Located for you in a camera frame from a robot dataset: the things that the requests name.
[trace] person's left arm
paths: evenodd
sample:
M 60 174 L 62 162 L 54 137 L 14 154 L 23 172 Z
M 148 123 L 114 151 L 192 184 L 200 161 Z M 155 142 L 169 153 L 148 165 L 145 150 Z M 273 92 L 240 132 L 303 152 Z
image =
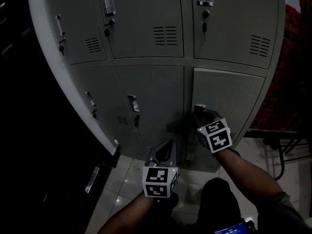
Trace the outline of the person's left arm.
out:
M 154 202 L 153 197 L 140 193 L 130 204 L 113 215 L 97 234 L 133 233 Z

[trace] locker door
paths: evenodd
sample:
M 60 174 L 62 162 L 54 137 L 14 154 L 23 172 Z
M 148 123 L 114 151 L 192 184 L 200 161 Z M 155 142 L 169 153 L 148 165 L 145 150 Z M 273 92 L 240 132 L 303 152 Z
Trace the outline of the locker door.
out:
M 58 41 L 66 38 L 62 45 L 69 63 L 106 59 L 93 12 L 92 1 L 49 1 L 51 3 L 52 22 L 55 25 Z
M 119 66 L 117 70 L 125 95 L 136 97 L 140 111 L 138 129 L 146 148 L 150 150 L 172 138 L 180 150 L 183 67 Z
M 105 16 L 114 58 L 183 57 L 180 0 L 113 0 L 115 15 Z
M 276 33 L 278 0 L 214 0 L 201 6 L 193 0 L 194 57 L 268 69 Z M 206 41 L 202 11 L 207 18 Z
M 145 160 L 147 153 L 142 150 L 133 125 L 127 117 L 110 68 L 74 70 L 73 76 L 90 111 L 94 110 L 90 98 L 96 104 L 100 127 L 111 138 L 118 140 L 120 152 L 129 157 Z
M 254 107 L 263 82 L 261 77 L 194 68 L 192 111 L 198 103 L 217 111 L 226 118 L 234 142 Z

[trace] tile floor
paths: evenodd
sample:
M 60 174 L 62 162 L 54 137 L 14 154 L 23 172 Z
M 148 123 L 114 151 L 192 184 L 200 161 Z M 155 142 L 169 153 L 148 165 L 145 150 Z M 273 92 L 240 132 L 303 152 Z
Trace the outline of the tile floor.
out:
M 263 144 L 261 139 L 243 138 L 236 150 L 249 162 L 259 166 L 273 177 L 279 175 L 281 166 L 278 151 L 273 151 Z M 289 158 L 309 154 L 307 146 L 299 146 L 289 153 Z M 93 212 L 86 234 L 96 234 L 100 227 L 116 212 L 129 204 L 142 190 L 142 167 L 144 161 L 120 156 L 106 182 L 103 193 Z M 295 209 L 304 219 L 309 217 L 311 200 L 312 159 L 285 163 L 285 172 L 278 180 L 281 188 L 291 197 Z M 237 189 L 225 170 L 221 167 L 216 173 L 179 170 L 180 177 L 174 192 L 179 195 L 179 203 L 174 208 L 172 217 L 182 225 L 193 224 L 197 220 L 200 204 L 200 192 L 204 184 L 215 177 L 229 182 L 237 198 L 242 218 L 252 219 L 257 226 L 257 209 Z

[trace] blue screen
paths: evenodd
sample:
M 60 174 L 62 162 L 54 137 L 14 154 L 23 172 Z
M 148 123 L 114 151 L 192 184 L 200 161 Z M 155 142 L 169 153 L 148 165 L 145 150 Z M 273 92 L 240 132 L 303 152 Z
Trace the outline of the blue screen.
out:
M 240 224 L 234 225 L 230 228 L 215 232 L 215 234 L 235 234 L 235 233 L 247 234 L 248 231 L 247 231 L 245 225 L 243 223 L 240 223 Z

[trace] person's right arm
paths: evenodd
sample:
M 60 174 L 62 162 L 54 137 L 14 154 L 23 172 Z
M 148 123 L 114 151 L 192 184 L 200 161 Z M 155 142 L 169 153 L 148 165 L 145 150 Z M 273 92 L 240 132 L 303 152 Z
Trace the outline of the person's right arm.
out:
M 264 170 L 244 160 L 231 150 L 216 153 L 216 159 L 237 188 L 254 205 L 283 192 L 278 183 Z

